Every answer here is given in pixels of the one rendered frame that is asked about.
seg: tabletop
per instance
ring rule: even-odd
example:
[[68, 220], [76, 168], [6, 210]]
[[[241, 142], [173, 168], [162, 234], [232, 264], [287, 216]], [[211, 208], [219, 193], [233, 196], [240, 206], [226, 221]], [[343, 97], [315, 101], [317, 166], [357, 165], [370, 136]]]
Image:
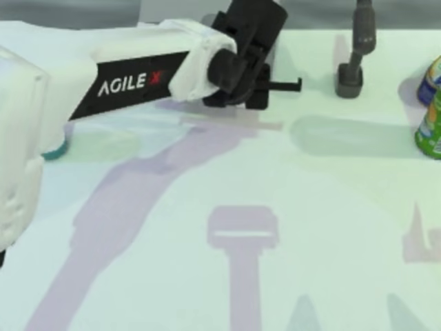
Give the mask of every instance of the tabletop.
[[162, 100], [70, 123], [0, 273], [1, 331], [441, 329], [441, 163], [413, 133], [436, 31], [284, 31], [263, 112]]

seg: yellow and blue can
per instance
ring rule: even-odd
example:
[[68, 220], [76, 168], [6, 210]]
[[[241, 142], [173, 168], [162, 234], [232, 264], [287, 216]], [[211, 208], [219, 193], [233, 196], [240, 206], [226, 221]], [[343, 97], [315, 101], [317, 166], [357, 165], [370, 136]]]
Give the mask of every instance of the yellow and blue can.
[[427, 69], [417, 90], [417, 98], [426, 107], [431, 104], [436, 91], [441, 88], [441, 57], [438, 57]]

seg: teal object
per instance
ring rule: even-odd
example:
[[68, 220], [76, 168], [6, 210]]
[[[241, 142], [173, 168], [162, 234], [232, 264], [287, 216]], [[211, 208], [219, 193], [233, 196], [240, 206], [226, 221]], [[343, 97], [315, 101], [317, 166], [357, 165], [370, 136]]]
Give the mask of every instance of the teal object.
[[42, 156], [46, 161], [54, 161], [62, 157], [69, 149], [69, 141], [64, 138], [63, 144], [56, 150], [44, 153]]

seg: robotic arm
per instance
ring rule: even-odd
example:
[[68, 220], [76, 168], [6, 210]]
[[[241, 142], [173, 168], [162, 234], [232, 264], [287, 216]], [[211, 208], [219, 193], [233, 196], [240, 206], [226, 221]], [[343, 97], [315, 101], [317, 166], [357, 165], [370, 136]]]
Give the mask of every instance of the robotic arm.
[[277, 88], [265, 59], [286, 18], [273, 0], [233, 0], [211, 28], [184, 19], [107, 30], [0, 22], [0, 267], [34, 216], [40, 155], [65, 149], [67, 121], [165, 97], [247, 104]]

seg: beverage can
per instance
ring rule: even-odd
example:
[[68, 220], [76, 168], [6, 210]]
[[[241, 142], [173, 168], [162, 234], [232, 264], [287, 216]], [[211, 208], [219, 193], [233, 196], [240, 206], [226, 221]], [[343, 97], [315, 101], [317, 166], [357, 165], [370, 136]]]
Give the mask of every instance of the beverage can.
[[418, 100], [429, 107], [438, 89], [441, 88], [441, 57], [438, 57], [427, 69], [417, 90]]
[[441, 90], [437, 90], [415, 133], [418, 148], [428, 157], [441, 159]]

